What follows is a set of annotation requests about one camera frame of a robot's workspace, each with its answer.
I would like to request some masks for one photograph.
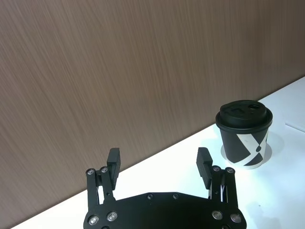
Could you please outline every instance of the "white table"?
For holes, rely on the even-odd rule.
[[[236,168],[239,209],[249,229],[304,228],[305,77],[261,102],[274,114],[267,161],[253,170]],[[121,172],[114,196],[122,199],[146,192],[177,191],[207,198],[208,191],[196,166],[200,146],[209,149],[214,165],[231,166],[221,155],[219,129],[212,125]],[[82,229],[86,213],[84,191],[14,229]]]

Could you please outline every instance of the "brown wall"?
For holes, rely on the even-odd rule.
[[[302,0],[1,0],[0,228],[305,73]]]

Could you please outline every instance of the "black lid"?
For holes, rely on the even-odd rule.
[[[216,116],[217,126],[236,134],[250,134],[268,128],[272,113],[262,103],[253,100],[239,100],[220,107]]]

